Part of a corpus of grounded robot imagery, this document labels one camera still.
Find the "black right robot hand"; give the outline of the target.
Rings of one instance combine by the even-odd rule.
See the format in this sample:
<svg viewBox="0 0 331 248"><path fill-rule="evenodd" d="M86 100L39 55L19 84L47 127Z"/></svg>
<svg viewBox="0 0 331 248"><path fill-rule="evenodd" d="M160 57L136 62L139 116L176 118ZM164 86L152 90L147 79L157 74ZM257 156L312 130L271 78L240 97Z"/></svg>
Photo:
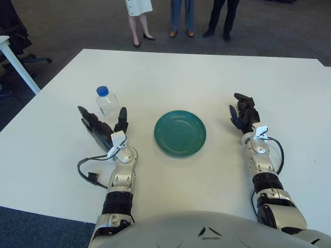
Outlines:
<svg viewBox="0 0 331 248"><path fill-rule="evenodd" d="M237 99L238 112L232 105L229 105L230 121L243 134L252 132L253 124L260 122L253 98L239 93L235 93L234 98Z"/></svg>

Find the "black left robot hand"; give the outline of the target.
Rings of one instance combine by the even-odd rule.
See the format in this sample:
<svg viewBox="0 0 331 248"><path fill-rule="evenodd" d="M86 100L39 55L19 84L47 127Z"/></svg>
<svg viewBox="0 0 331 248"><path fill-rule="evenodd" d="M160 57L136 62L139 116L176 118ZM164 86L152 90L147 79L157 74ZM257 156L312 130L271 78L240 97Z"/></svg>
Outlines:
<svg viewBox="0 0 331 248"><path fill-rule="evenodd" d="M115 124L114 130L107 123L100 121L94 113L89 113L84 107L78 106L78 110L82 116L83 125L105 152L113 147L111 134L119 131L127 132L127 109L125 107L122 107L119 112L118 122Z"/></svg>

